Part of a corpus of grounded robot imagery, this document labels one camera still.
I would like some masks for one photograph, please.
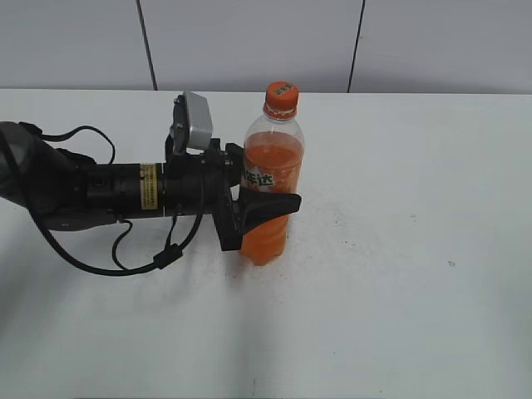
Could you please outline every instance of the white table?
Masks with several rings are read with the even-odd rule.
[[[0,120],[162,161],[177,94],[2,90]],[[241,143],[264,95],[204,94]],[[0,200],[0,397],[532,397],[532,96],[303,94],[298,120],[303,207],[263,268],[206,217],[164,271],[85,274]],[[136,222],[123,261],[168,227]],[[112,268],[123,229],[56,236]]]

